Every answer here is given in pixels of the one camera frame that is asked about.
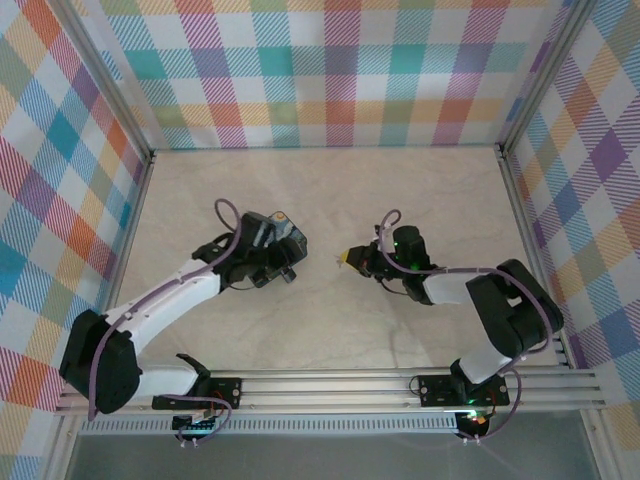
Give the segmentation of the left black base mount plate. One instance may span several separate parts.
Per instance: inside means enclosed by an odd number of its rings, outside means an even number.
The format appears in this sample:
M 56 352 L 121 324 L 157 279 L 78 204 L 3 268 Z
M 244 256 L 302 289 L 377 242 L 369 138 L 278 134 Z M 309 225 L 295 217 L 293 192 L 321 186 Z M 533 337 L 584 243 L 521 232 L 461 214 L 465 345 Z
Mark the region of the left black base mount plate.
M 195 385 L 184 395 L 188 397 L 215 397 L 229 403 L 232 409 L 237 409 L 242 395 L 242 379 L 210 377 L 197 380 Z M 203 410 L 221 409 L 223 405 L 218 405 L 215 402 L 184 400 L 183 398 L 170 399 L 164 395 L 154 396 L 151 407 L 153 410 Z

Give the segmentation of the starry night painted tin box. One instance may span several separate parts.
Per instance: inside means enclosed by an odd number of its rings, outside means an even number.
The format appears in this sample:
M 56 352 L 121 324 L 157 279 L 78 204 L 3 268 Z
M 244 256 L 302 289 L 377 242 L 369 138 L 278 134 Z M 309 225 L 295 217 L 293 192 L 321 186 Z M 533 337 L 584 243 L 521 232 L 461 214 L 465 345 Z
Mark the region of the starry night painted tin box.
M 259 249 L 258 258 L 260 259 L 260 265 L 255 273 L 259 270 L 266 270 L 272 275 L 273 280 L 275 280 L 282 278 L 280 272 L 283 268 L 290 267 L 294 270 L 294 266 L 307 257 L 308 241 L 307 237 L 284 212 L 274 212 L 268 219 L 271 226 L 269 227 L 264 245 Z M 275 265 L 272 260 L 272 247 L 277 240 L 286 237 L 292 237 L 297 241 L 299 245 L 299 260 L 293 265 Z

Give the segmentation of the aluminium frame post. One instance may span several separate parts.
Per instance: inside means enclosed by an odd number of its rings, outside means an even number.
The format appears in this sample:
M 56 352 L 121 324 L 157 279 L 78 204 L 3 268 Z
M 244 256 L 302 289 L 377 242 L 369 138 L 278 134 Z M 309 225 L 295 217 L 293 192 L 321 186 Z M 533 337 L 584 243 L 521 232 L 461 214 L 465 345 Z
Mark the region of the aluminium frame post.
M 501 161 L 506 161 L 525 133 L 533 115 L 559 72 L 579 33 L 594 10 L 598 0 L 572 0 L 564 22 L 559 26 L 554 41 L 539 62 L 533 85 L 524 97 L 503 138 L 496 143 Z
M 143 159 L 149 163 L 153 160 L 154 150 L 147 142 L 141 128 L 129 109 L 124 96 L 107 68 L 99 50 L 94 45 L 76 9 L 70 0 L 48 0 L 49 6 L 60 21 L 63 29 L 77 49 L 86 69 L 104 95 L 107 104 L 119 120 L 124 132 Z

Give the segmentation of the aluminium table edge rail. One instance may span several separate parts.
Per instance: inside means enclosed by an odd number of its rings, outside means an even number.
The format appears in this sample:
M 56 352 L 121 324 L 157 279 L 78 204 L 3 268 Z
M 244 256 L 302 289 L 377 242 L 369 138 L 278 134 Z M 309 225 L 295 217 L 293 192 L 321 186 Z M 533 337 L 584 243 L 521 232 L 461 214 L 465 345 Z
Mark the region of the aluminium table edge rail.
M 127 197 L 127 203 L 130 207 L 129 214 L 123 232 L 116 236 L 116 256 L 115 261 L 112 263 L 111 276 L 99 287 L 96 302 L 90 307 L 94 312 L 104 313 L 118 305 L 118 300 L 121 297 L 120 291 L 130 260 L 156 160 L 157 155 L 156 152 L 153 151 L 151 158 L 141 167 L 139 183 L 132 188 Z
M 507 190 L 507 196 L 513 210 L 529 267 L 531 268 L 532 274 L 536 278 L 536 280 L 546 290 L 551 299 L 555 300 L 555 296 L 549 284 L 548 277 L 543 269 L 542 257 L 536 243 L 534 230 L 529 223 L 524 201 L 521 198 L 518 186 L 516 184 L 516 179 L 513 173 L 513 169 L 509 163 L 508 156 L 499 143 L 496 143 L 494 145 L 494 153 L 505 188 Z M 556 333 L 554 335 L 553 345 L 553 349 L 556 353 L 559 365 L 562 367 L 573 369 L 575 367 L 574 360 L 572 358 L 570 348 L 567 346 L 566 338 L 563 331 L 560 331 L 559 333 Z

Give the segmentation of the right controller board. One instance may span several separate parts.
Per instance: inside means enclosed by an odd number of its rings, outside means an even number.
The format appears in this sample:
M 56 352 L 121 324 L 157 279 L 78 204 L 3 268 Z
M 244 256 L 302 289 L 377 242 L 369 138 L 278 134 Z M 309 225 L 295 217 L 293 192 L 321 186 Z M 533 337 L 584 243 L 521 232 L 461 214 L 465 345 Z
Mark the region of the right controller board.
M 483 437 L 489 431 L 490 420 L 476 411 L 458 412 L 456 417 L 456 435 L 462 439 Z

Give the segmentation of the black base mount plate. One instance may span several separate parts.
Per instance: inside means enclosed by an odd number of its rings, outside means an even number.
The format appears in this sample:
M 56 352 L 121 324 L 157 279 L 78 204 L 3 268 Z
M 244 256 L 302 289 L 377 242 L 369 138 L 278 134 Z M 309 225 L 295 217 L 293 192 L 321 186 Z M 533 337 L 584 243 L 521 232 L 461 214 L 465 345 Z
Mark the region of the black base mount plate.
M 481 384 L 472 384 L 453 375 L 418 376 L 422 407 L 508 406 L 506 381 L 494 375 Z
M 229 403 L 232 409 L 237 409 L 242 395 L 242 379 L 210 377 L 197 380 L 195 385 L 184 395 L 188 397 L 215 397 Z M 223 405 L 218 405 L 215 402 L 184 400 L 183 398 L 170 399 L 164 395 L 154 396 L 151 407 L 153 410 L 203 410 L 221 409 Z

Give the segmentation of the controller board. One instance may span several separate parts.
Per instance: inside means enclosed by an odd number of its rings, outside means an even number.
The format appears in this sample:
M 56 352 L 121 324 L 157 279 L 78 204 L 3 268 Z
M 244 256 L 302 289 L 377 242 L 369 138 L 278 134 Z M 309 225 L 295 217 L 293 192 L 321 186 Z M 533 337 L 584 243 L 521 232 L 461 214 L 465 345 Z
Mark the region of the controller board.
M 171 429 L 181 431 L 184 435 L 205 436 L 217 426 L 217 416 L 195 421 L 192 415 L 175 415 L 172 417 Z
M 483 437 L 489 431 L 490 420 L 476 411 L 458 412 L 456 417 L 456 435 L 462 439 Z

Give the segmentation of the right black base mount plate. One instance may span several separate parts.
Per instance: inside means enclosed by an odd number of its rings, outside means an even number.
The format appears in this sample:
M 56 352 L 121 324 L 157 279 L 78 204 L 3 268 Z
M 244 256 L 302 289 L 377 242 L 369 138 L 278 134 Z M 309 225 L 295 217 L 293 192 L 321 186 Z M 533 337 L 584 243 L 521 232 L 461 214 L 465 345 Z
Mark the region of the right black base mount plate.
M 494 375 L 481 384 L 472 384 L 453 375 L 418 376 L 422 407 L 508 406 L 506 381 Z

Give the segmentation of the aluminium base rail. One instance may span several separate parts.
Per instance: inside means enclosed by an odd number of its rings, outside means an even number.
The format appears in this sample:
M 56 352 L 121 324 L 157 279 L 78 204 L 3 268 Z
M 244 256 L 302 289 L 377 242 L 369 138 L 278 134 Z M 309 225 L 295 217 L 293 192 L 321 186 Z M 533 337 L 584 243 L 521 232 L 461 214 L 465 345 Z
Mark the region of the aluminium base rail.
M 525 366 L 521 377 L 520 411 L 597 409 L 606 406 L 604 392 L 589 370 Z M 347 414 L 396 412 L 491 411 L 493 407 L 421 407 L 418 376 L 445 374 L 445 369 L 351 370 L 247 370 L 213 371 L 216 378 L 241 378 L 243 414 Z M 141 376 L 134 397 L 114 415 L 161 413 L 153 411 L 152 396 L 185 394 L 195 383 L 189 366 L 149 367 Z M 57 415 L 87 415 L 88 400 L 67 386 L 58 402 Z

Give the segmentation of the left controller board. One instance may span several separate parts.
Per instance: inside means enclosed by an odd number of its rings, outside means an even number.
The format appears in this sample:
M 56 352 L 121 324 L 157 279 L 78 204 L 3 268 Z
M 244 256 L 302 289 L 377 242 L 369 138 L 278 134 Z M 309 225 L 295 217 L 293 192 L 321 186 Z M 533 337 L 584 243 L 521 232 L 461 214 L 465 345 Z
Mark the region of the left controller board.
M 205 436 L 217 426 L 217 416 L 195 421 L 192 415 L 175 415 L 172 417 L 171 429 L 181 431 L 184 435 Z

